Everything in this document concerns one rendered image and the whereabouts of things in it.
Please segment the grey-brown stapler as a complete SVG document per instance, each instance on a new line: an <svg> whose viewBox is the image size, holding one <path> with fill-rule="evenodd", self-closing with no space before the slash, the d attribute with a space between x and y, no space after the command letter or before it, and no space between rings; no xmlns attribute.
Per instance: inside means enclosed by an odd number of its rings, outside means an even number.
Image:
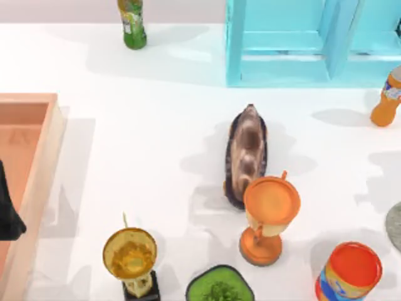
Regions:
<svg viewBox="0 0 401 301"><path fill-rule="evenodd" d="M248 104L232 121L225 155L224 195L237 209L244 209L248 185L266 173L268 131L262 116Z"/></svg>

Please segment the orange trophy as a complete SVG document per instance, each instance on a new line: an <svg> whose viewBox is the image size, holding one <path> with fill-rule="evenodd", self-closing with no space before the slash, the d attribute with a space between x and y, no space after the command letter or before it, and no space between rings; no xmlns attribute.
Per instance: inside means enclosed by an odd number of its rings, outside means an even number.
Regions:
<svg viewBox="0 0 401 301"><path fill-rule="evenodd" d="M239 250L252 265L265 267L280 257L280 234L299 212L299 193L286 177L286 171L279 177L261 177L244 193L248 227L241 234Z"/></svg>

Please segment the light blue rack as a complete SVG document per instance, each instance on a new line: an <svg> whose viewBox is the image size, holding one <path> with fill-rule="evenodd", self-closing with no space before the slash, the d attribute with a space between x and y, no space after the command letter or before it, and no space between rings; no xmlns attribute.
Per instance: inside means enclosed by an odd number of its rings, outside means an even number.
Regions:
<svg viewBox="0 0 401 301"><path fill-rule="evenodd" d="M379 88L401 65L401 0L226 0L232 87Z"/></svg>

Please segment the gold trophy with black base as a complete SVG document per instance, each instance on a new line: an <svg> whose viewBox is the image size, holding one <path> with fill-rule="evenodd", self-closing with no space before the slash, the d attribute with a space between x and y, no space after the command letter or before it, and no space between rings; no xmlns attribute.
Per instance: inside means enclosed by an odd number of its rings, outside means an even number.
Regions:
<svg viewBox="0 0 401 301"><path fill-rule="evenodd" d="M103 264L121 281L124 301L161 301L154 265L157 244L141 228L129 227L123 215L124 228L112 234L103 247Z"/></svg>

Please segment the black plant pot with greenery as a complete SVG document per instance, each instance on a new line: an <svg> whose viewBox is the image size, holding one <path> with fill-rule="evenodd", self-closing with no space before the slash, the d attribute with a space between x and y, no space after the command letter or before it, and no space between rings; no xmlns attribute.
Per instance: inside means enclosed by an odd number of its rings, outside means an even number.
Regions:
<svg viewBox="0 0 401 301"><path fill-rule="evenodd" d="M193 278L185 301L256 301L252 288L230 265L216 265Z"/></svg>

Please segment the green bottle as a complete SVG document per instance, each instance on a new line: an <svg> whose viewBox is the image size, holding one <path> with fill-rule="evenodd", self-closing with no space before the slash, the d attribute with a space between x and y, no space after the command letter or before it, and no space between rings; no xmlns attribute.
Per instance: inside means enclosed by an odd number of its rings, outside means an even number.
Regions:
<svg viewBox="0 0 401 301"><path fill-rule="evenodd" d="M143 25L143 0L117 0L123 26L123 40L132 50L146 46L147 35Z"/></svg>

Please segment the salmon-coloured shallow box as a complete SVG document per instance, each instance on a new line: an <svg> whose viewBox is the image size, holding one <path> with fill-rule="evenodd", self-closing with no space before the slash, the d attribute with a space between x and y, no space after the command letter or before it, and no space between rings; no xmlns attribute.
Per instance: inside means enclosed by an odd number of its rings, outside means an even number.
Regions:
<svg viewBox="0 0 401 301"><path fill-rule="evenodd" d="M0 160L27 230L0 241L0 301L23 301L65 133L55 93L0 93Z"/></svg>

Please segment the orange bottle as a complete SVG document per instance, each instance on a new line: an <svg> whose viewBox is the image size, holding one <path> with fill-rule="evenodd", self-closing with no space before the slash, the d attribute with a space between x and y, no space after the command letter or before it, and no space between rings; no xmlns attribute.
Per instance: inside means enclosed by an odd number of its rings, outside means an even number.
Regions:
<svg viewBox="0 0 401 301"><path fill-rule="evenodd" d="M401 65L394 68L387 77L381 91L380 102L370 114L370 120L378 127L390 125L401 104Z"/></svg>

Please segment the orange and blue can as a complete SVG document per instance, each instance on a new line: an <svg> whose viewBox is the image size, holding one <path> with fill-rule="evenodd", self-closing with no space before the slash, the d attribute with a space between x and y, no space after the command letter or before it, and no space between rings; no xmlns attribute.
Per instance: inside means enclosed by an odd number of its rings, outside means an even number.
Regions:
<svg viewBox="0 0 401 301"><path fill-rule="evenodd" d="M367 245L356 241L332 251L315 283L318 301L364 301L382 277L382 263Z"/></svg>

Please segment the grey round coaster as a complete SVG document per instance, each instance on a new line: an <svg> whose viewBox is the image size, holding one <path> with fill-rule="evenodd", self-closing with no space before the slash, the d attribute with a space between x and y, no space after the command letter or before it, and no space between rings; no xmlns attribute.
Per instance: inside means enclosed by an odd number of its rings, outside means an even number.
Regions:
<svg viewBox="0 0 401 301"><path fill-rule="evenodd" d="M401 202L393 205L385 219L387 236L393 246L401 253Z"/></svg>

